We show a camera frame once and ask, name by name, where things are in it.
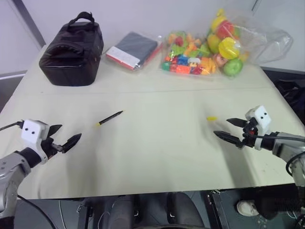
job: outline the person's foot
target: person's foot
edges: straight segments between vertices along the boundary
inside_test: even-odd
[[[238,213],[243,216],[250,217],[259,215],[253,200],[241,200],[237,203],[236,208]]]

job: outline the yellow pen tip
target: yellow pen tip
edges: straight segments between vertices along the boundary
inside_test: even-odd
[[[210,116],[210,117],[207,117],[206,120],[208,120],[208,121],[215,121],[215,120],[217,120],[217,117]]]

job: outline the black cable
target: black cable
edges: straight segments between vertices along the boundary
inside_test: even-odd
[[[56,229],[54,223],[50,220],[50,218],[47,216],[46,213],[44,213],[44,211],[38,207],[37,205],[33,204],[32,202],[30,202],[29,200],[27,200],[26,198],[23,198],[22,196],[18,195],[18,198],[22,199],[24,202],[28,203],[29,205],[31,205],[32,207],[36,208],[48,221],[48,223],[50,224],[50,226],[52,227],[52,229]]]
[[[293,157],[287,162],[287,164],[286,164],[286,171],[287,171],[287,173],[288,173],[289,175],[292,176],[292,172],[289,171],[290,164],[293,163],[294,160],[298,159],[299,157],[301,157],[301,156],[303,156],[303,155],[305,155],[305,151],[302,152],[302,153],[300,153],[300,154],[298,154],[298,155],[293,156]]]
[[[294,229],[297,228],[297,225],[299,224],[299,222],[300,222],[301,220],[305,220],[305,214],[299,215],[299,217],[296,218]]]
[[[4,126],[4,127],[1,127],[1,128],[0,128],[0,131],[1,131],[1,130],[5,130],[5,129],[10,128],[10,127],[15,126],[15,125],[18,125],[18,123],[12,123],[12,124],[6,125],[6,126]]]
[[[297,137],[281,137],[281,136],[269,136],[269,135],[259,136],[259,135],[250,135],[250,134],[247,134],[247,135],[250,136],[250,137],[263,138],[263,139],[283,139],[283,140],[305,142],[305,139],[297,138]]]

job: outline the red toy fruit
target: red toy fruit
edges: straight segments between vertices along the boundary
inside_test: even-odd
[[[175,44],[181,47],[183,45],[183,38],[181,36],[177,37],[175,39]]]
[[[233,24],[230,23],[228,20],[224,20],[218,26],[217,31],[216,31],[216,35],[220,39],[224,39],[226,37],[232,37],[233,32],[234,32]]]

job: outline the bag handle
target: bag handle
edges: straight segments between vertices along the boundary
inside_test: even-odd
[[[84,52],[82,46],[73,42],[63,41],[63,42],[57,42],[55,44],[51,44],[47,48],[46,53],[52,56],[58,54],[62,50],[71,51],[72,53],[75,53],[77,55],[82,55]]]
[[[84,18],[84,19],[87,19],[87,20],[89,20],[89,21],[91,21],[92,22],[92,26],[94,25],[94,18],[92,17],[92,13],[90,12],[90,13],[88,13],[88,12],[81,12],[81,13],[79,13],[79,15],[77,15],[77,17],[76,18],[74,18],[74,19],[72,19],[69,23],[68,23],[68,28],[72,25],[72,24],[74,24],[78,19],[80,19],[80,18]]]

